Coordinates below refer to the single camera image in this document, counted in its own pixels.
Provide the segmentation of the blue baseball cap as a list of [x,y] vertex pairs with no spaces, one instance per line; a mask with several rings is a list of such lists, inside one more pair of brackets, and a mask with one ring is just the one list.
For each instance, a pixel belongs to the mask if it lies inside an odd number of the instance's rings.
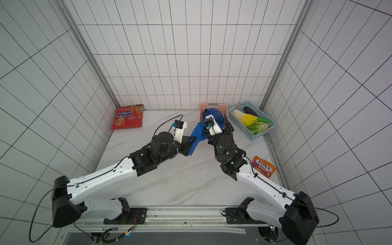
[[[225,128],[225,120],[224,121],[219,121],[217,123],[219,124],[220,128],[223,131],[224,128]],[[197,137],[197,139],[194,141],[195,149],[196,149],[196,147],[197,147],[199,142],[204,141],[206,139],[213,140],[213,138],[215,137],[215,136],[213,136],[213,137],[207,138],[206,135],[203,132],[204,128],[205,128],[205,123],[204,123],[204,120],[203,120],[203,121],[201,121],[200,123],[197,124],[197,126],[195,127],[195,129],[193,130],[193,132],[191,134],[191,136]]]

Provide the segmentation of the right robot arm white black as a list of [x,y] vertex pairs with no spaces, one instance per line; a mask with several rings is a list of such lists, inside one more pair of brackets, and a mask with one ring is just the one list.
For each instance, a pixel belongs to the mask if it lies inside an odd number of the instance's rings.
[[256,171],[246,152],[234,143],[233,128],[228,121],[220,127],[215,117],[209,115],[205,124],[203,132],[209,144],[214,146],[215,158],[222,171],[269,202],[265,205],[246,199],[242,206],[245,217],[281,229],[295,245],[307,244],[320,222],[310,197],[304,192],[296,194],[287,190]]

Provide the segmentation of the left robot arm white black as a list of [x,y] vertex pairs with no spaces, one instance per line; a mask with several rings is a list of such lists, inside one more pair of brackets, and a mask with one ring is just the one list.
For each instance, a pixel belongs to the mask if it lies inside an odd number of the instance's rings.
[[169,132],[161,132],[140,150],[112,166],[78,178],[57,178],[51,197],[53,227],[62,228],[81,218],[117,219],[129,211],[127,200],[100,200],[96,195],[123,181],[153,171],[159,164],[178,154],[188,156],[195,141],[194,136],[178,139]]

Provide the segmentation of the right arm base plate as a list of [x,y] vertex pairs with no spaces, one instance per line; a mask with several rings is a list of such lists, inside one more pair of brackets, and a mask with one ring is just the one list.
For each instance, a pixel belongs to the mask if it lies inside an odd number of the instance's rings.
[[252,219],[247,211],[242,208],[226,208],[222,212],[222,216],[226,218],[226,223],[231,225],[264,225],[266,224],[260,220]]

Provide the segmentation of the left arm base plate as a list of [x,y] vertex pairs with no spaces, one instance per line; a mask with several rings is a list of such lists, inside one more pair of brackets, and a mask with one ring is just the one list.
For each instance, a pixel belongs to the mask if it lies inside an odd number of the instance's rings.
[[147,208],[129,208],[115,219],[104,219],[104,225],[142,225],[146,221],[147,211]]

